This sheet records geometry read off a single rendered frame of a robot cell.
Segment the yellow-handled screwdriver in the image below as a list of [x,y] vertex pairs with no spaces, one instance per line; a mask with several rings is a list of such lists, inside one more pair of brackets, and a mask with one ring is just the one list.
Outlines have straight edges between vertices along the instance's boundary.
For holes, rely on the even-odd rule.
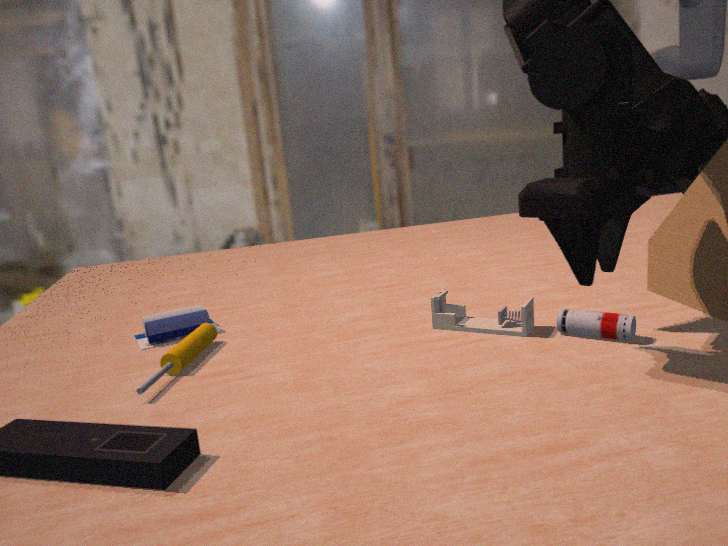
[[178,374],[217,337],[217,329],[203,323],[160,359],[160,369],[136,389],[142,394],[164,373]]

